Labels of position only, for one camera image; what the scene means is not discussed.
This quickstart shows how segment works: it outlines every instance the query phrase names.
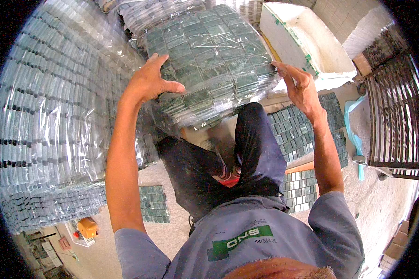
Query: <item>floor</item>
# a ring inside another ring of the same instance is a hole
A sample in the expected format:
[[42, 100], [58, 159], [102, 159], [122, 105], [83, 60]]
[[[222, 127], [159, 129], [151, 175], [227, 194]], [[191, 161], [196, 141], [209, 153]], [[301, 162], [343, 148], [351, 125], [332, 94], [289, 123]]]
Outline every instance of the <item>floor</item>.
[[[340, 106], [344, 108], [347, 100], [356, 100], [359, 96], [354, 85], [345, 85], [334, 90], [339, 99]], [[364, 154], [369, 149], [369, 103], [363, 101], [350, 115], [351, 129], [363, 140]], [[236, 117], [224, 121], [217, 127], [207, 132], [197, 131], [187, 133], [188, 141], [199, 144], [208, 138], [213, 138], [228, 165], [232, 164], [232, 148], [234, 146], [234, 127]], [[345, 197], [351, 213], [358, 213], [357, 224], [362, 234], [365, 249], [366, 262], [363, 267], [363, 275], [369, 273], [378, 263], [381, 253], [397, 229], [399, 222], [406, 216], [412, 201], [417, 182], [407, 179], [389, 178], [379, 181], [378, 172], [374, 169], [365, 168], [365, 181], [358, 180], [358, 167], [352, 162], [351, 155], [355, 148], [348, 140], [348, 166], [342, 169], [345, 181]], [[288, 167], [296, 166], [305, 161], [312, 160], [309, 154]], [[164, 165], [159, 162], [139, 173], [140, 186], [161, 184], [167, 197], [167, 206], [171, 213], [170, 224], [145, 223], [146, 231], [154, 243], [170, 258], [173, 259], [180, 247], [188, 238], [189, 225], [188, 214], [175, 202], [175, 195], [168, 178]], [[294, 217], [307, 224], [309, 210], [295, 213]], [[78, 256], [76, 261], [68, 254], [59, 254], [69, 271], [79, 279], [91, 278], [121, 278], [121, 267], [116, 255], [114, 238], [110, 226], [108, 208], [103, 207], [99, 215], [93, 216], [98, 223], [99, 236], [96, 243], [89, 248], [76, 245], [71, 242], [72, 250]], [[66, 235], [67, 230], [63, 224], [57, 226], [61, 235]], [[45, 228], [45, 235], [54, 232], [54, 227]], [[57, 242], [59, 236], [50, 237], [56, 251], [61, 251]]]

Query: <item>gray t-shirt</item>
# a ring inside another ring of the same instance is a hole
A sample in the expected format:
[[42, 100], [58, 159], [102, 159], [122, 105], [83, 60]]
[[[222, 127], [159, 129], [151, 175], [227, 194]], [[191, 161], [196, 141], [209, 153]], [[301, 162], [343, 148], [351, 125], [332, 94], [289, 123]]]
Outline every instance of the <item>gray t-shirt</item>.
[[269, 196], [221, 204], [196, 223], [172, 262], [145, 233], [119, 229], [115, 243], [123, 278], [223, 278], [249, 262], [273, 257], [331, 266], [338, 279], [358, 277], [362, 238], [342, 193], [317, 199], [309, 214], [313, 230], [283, 207], [279, 198]]

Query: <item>green logo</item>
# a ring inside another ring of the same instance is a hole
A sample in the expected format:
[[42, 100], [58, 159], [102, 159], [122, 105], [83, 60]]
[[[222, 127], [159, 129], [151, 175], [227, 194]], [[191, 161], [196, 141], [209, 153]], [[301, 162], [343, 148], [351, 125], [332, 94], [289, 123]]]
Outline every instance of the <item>green logo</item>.
[[213, 247], [208, 249], [208, 261], [215, 262], [226, 259], [230, 255], [228, 252], [235, 249], [241, 242], [252, 237], [273, 236], [270, 226], [258, 226], [248, 229], [237, 237], [228, 240], [213, 241]]

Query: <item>man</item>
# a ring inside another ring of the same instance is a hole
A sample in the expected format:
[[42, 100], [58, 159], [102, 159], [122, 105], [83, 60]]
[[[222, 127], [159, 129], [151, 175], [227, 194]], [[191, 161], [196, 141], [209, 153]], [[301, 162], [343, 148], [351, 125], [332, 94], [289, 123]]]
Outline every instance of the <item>man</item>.
[[143, 102], [184, 86], [165, 81], [156, 53], [137, 71], [118, 104], [107, 159], [110, 220], [124, 278], [357, 278], [363, 245], [343, 196], [340, 162], [310, 74], [278, 62], [292, 102], [311, 121], [314, 166], [320, 198], [307, 225], [286, 214], [278, 197], [286, 162], [257, 103], [238, 115], [235, 156], [240, 180], [232, 188], [211, 175], [225, 176], [223, 160], [183, 140], [165, 138], [160, 155], [178, 204], [195, 221], [195, 231], [172, 262], [147, 236], [138, 190], [134, 140]]

